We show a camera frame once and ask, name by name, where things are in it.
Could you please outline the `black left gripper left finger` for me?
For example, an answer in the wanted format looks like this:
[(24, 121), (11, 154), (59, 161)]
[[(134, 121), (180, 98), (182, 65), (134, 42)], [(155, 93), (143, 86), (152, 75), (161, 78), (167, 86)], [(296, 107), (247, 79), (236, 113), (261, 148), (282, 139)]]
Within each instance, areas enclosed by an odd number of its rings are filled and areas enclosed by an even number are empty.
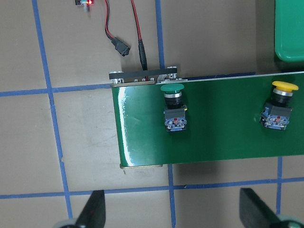
[(80, 213), (78, 228), (103, 228), (106, 222), (104, 190), (94, 190)]

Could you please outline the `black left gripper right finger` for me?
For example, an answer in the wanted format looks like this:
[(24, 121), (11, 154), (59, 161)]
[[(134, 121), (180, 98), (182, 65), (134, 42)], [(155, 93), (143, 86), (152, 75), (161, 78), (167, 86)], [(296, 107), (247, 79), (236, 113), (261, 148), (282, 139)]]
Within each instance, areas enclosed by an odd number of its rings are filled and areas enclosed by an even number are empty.
[(241, 188), (239, 217), (245, 228), (284, 228), (285, 223), (251, 188)]

